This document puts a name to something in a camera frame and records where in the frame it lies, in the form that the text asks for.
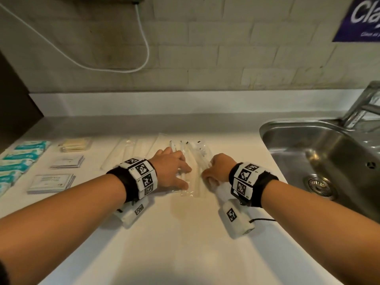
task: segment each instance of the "hand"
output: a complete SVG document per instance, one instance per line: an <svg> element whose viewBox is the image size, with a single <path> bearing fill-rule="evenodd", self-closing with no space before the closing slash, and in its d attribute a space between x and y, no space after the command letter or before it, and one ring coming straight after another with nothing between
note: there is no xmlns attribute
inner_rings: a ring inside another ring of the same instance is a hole
<svg viewBox="0 0 380 285"><path fill-rule="evenodd" d="M223 182L228 182L228 176L231 169L237 162L226 154L215 155L211 160L211 167L204 170L202 178L212 178L218 182L218 185Z"/></svg>
<svg viewBox="0 0 380 285"><path fill-rule="evenodd" d="M185 156L181 151L173 153L170 147L166 148L164 151L158 150L149 161L154 166L154 169L156 169L159 186L176 186L182 190L188 189L188 183L177 178L179 170L184 173L192 171L190 166L186 163Z"/></svg>

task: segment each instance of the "white power cord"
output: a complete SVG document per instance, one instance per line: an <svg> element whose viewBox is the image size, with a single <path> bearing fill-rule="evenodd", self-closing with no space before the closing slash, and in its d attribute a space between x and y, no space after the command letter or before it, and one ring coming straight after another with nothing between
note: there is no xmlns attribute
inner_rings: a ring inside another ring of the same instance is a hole
<svg viewBox="0 0 380 285"><path fill-rule="evenodd" d="M137 69L132 69L132 70L117 70L117 69L97 69L97 68L91 68L91 67L87 67L87 66L84 66L82 64L79 64L77 61L73 60L72 58L70 58L68 55L66 55L64 52L62 52L57 46L55 46L52 42L50 42L47 38L45 38L41 33L39 33L35 28L33 28L32 26L30 26L28 23L26 23L23 19L21 19L19 16L17 16L16 14L14 14L11 10L9 10L7 7L5 7L2 3L0 3L0 7L3 8L7 13L11 14L13 17L15 17L17 20L19 20L21 23L23 23L24 25L26 25L29 29L31 29L33 32L35 32L38 36L40 36L42 39L44 39L47 43L49 43L53 48L55 48L55 50L57 50L58 52L60 52L64 57L66 57L67 59L69 59L71 62L73 62L75 65L83 68L83 69L87 69L87 70L92 70L92 71L101 71L101 72L114 72L114 73L133 73L133 72L137 72L137 71L140 71L142 68L145 67L145 65L148 63L149 61L149 45L148 45L148 41L146 40L146 37L145 37L145 33L144 33L144 30L143 30L143 27L141 25L141 21L140 21L140 14L139 14L139 7L138 5L136 4L135 5L135 10L136 10L136 16L137 16L137 21L138 21L138 24L139 24L139 29L140 29L140 32L141 32L141 36L142 38L144 39L144 42L145 42L145 46L146 46L146 60L144 62L144 64L142 64L139 68Z"/></svg>

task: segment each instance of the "faucet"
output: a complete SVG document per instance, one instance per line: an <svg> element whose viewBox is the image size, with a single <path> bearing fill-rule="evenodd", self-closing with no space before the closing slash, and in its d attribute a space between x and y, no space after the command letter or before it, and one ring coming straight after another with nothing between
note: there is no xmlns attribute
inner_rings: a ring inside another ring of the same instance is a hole
<svg viewBox="0 0 380 285"><path fill-rule="evenodd" d="M380 98L380 81L371 81L354 105L342 117L340 125L353 130L367 112L380 115L380 106L375 105Z"/></svg>

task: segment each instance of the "forearm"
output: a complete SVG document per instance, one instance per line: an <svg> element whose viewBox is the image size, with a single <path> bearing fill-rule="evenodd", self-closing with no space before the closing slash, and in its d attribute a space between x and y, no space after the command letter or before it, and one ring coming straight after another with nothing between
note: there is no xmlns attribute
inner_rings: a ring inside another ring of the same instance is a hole
<svg viewBox="0 0 380 285"><path fill-rule="evenodd" d="M0 260L11 284L37 284L125 201L122 182L107 174L0 220Z"/></svg>
<svg viewBox="0 0 380 285"><path fill-rule="evenodd" d="M271 181L263 208L345 284L380 284L380 225L335 202Z"/></svg>

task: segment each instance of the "black and white square marker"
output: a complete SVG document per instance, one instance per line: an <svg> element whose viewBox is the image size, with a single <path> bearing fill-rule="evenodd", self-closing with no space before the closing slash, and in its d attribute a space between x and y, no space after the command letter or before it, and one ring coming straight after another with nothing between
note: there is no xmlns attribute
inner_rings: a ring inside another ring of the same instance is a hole
<svg viewBox="0 0 380 285"><path fill-rule="evenodd" d="M241 182L237 182L236 191L239 192L241 195L245 195L245 190L247 189L247 186L244 185Z"/></svg>
<svg viewBox="0 0 380 285"><path fill-rule="evenodd" d="M135 210L135 214L136 214L136 215L139 215L140 212L141 212L142 210L144 210L144 206L141 204L141 205L140 205L139 207L137 207L137 209Z"/></svg>
<svg viewBox="0 0 380 285"><path fill-rule="evenodd" d="M152 192L153 191L153 184L152 185L150 185L150 186L148 186L148 187L146 187L145 189L144 189L144 195L148 195L150 192Z"/></svg>
<svg viewBox="0 0 380 285"><path fill-rule="evenodd" d="M140 160L137 160L135 158L131 158L129 160L126 160L126 163L132 165L132 164L135 164L136 162L139 162Z"/></svg>
<svg viewBox="0 0 380 285"><path fill-rule="evenodd" d="M135 168L141 176L149 172L148 168L145 166L144 163L137 165Z"/></svg>
<svg viewBox="0 0 380 285"><path fill-rule="evenodd" d="M227 216L231 222L237 218L237 216L236 216L236 214L232 208L230 210L228 210Z"/></svg>
<svg viewBox="0 0 380 285"><path fill-rule="evenodd" d="M249 165L245 166L245 168L247 168L248 170L254 171L257 168L259 168L259 166L256 166L256 165L253 165L253 164L249 164Z"/></svg>
<svg viewBox="0 0 380 285"><path fill-rule="evenodd" d="M142 177L142 183L144 184L144 187L148 187L150 184L153 185L153 179L152 175L148 174L147 176Z"/></svg>
<svg viewBox="0 0 380 285"><path fill-rule="evenodd" d="M246 170L246 169L242 169L240 174L239 174L239 179L243 180L243 181L247 181L249 176L251 176L251 173L250 171Z"/></svg>

